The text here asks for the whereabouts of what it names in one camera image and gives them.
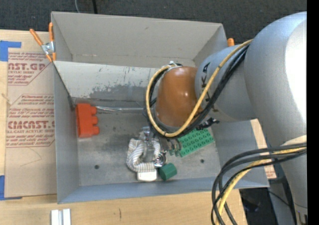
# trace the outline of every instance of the orange clip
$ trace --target orange clip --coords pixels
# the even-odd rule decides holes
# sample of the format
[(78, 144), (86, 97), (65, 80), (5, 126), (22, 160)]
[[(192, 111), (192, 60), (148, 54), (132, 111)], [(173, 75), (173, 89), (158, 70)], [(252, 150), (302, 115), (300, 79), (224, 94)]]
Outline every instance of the orange clip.
[(90, 104), (76, 105), (76, 125), (79, 138), (91, 137), (100, 133), (99, 127), (95, 126), (98, 123), (98, 118), (94, 116), (96, 112), (96, 107)]
[[(52, 22), (50, 22), (49, 24), (49, 35), (50, 35), (50, 41), (53, 42), (54, 41), (54, 32), (53, 32), (53, 24)], [(56, 53), (52, 52), (52, 59), (55, 60), (56, 59)]]
[(42, 50), (45, 52), (46, 57), (50, 62), (52, 60), (56, 59), (56, 53), (53, 51), (54, 50), (54, 34), (53, 34), (53, 24), (50, 22), (49, 24), (49, 36), (50, 36), (50, 43), (44, 44), (39, 37), (39, 35), (34, 31), (34, 29), (29, 30), (31, 35), (33, 36), (34, 40), (38, 43), (38, 45), (41, 46)]
[(228, 46), (234, 46), (235, 45), (234, 38), (228, 38), (227, 39), (227, 45)]

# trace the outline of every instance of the white cloth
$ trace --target white cloth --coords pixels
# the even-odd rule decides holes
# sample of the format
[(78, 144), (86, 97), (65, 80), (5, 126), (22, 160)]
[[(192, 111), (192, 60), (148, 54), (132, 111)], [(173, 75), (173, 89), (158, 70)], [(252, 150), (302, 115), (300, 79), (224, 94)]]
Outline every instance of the white cloth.
[[(158, 141), (152, 140), (154, 147), (154, 159), (160, 153), (160, 143)], [(132, 138), (129, 143), (129, 150), (127, 155), (126, 164), (134, 172), (144, 173), (155, 171), (155, 166), (153, 162), (143, 161), (143, 152), (145, 151), (146, 143), (144, 140), (136, 140)]]

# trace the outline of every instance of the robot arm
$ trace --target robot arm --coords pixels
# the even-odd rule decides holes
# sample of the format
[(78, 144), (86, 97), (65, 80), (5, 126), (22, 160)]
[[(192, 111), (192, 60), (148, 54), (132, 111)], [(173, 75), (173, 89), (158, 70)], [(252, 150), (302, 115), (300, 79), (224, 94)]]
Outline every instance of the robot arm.
[[(304, 141), (307, 138), (306, 48), (307, 13), (301, 12), (274, 21), (251, 42), (212, 54), (198, 69), (192, 69), (192, 73), (182, 68), (171, 69), (163, 77), (157, 96), (160, 106), (156, 107), (155, 120), (163, 129), (160, 134), (174, 137), (176, 134), (172, 132), (185, 133), (189, 125), (194, 126), (207, 117), (218, 121), (257, 118), (272, 147), (296, 138)], [(208, 79), (216, 72), (218, 75), (210, 84)], [(172, 79), (181, 83), (172, 86)], [(194, 83), (194, 88), (182, 82)], [(178, 109), (178, 113), (165, 109), (177, 107), (176, 103), (186, 107)], [(194, 108), (194, 117), (189, 118)], [(206, 116), (198, 116), (203, 111)], [(291, 188), (298, 224), (307, 224), (307, 155), (285, 162), (282, 168)]]

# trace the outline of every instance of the green lego brick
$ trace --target green lego brick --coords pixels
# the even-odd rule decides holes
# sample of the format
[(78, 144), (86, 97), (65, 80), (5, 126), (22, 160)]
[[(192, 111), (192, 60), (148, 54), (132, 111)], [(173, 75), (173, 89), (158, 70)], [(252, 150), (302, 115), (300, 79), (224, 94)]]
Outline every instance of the green lego brick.
[(172, 163), (166, 164), (159, 169), (159, 176), (164, 181), (168, 180), (169, 178), (173, 177), (176, 174), (177, 174), (176, 167)]
[(180, 137), (178, 140), (182, 143), (182, 149), (179, 154), (181, 157), (184, 157), (212, 143), (214, 138), (207, 129), (194, 129), (187, 135)]

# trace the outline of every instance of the box floor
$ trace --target box floor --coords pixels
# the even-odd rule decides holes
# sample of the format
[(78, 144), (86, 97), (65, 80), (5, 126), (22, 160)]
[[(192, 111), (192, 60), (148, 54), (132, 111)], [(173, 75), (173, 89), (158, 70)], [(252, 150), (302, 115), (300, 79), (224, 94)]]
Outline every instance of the box floor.
[[(136, 173), (126, 165), (127, 151), (130, 139), (139, 137), (148, 125), (147, 119), (142, 114), (117, 112), (97, 117), (100, 134), (78, 138), (80, 186), (137, 182)], [(177, 168), (175, 180), (213, 177), (220, 171), (215, 143), (185, 157), (167, 153), (166, 158)]]

